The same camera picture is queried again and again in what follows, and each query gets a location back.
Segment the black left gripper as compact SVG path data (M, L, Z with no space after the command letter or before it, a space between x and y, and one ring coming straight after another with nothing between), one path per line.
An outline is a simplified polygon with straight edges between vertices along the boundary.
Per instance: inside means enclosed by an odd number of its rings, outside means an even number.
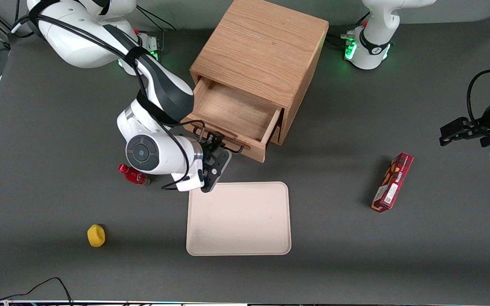
M490 146L490 112L484 112L480 118L474 118L472 112L468 112L468 118L457 118L440 128L441 137L439 144L445 147L452 142L480 139L482 147Z

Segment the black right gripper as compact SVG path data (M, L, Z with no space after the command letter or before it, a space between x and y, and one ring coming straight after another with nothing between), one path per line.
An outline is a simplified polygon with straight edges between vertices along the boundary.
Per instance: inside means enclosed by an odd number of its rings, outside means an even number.
M224 139L224 134L206 134L205 147L214 148L214 152L204 150L202 173L204 182L202 192L204 193L212 191L233 157L233 153L225 148Z

